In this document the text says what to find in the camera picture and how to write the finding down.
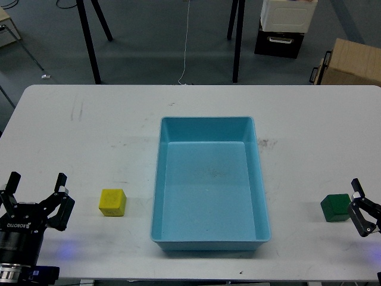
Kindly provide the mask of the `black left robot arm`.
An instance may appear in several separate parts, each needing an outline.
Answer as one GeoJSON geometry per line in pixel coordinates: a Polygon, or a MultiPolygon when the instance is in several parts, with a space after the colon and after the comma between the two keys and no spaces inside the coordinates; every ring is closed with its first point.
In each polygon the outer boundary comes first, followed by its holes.
{"type": "Polygon", "coordinates": [[[44,232],[65,231],[75,201],[65,187],[67,176],[59,173],[53,193],[39,203],[18,202],[14,194],[21,175],[12,172],[1,189],[1,285],[54,285],[57,266],[38,266],[44,232]]]}

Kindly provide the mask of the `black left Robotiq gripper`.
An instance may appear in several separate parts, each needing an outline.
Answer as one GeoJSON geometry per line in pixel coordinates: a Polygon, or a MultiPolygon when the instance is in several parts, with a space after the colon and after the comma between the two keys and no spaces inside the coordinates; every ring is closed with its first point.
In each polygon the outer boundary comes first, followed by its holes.
{"type": "Polygon", "coordinates": [[[11,172],[1,189],[1,263],[35,266],[46,228],[65,231],[75,201],[65,187],[67,176],[59,173],[54,192],[40,203],[18,203],[14,197],[21,175],[11,172]]]}

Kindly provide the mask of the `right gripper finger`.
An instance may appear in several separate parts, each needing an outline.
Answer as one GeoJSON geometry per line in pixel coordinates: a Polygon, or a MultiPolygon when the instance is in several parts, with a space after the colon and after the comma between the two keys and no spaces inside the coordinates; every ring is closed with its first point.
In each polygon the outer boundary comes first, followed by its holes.
{"type": "Polygon", "coordinates": [[[351,185],[354,193],[347,211],[359,235],[380,233],[380,204],[366,197],[358,178],[354,178],[351,185]]]}

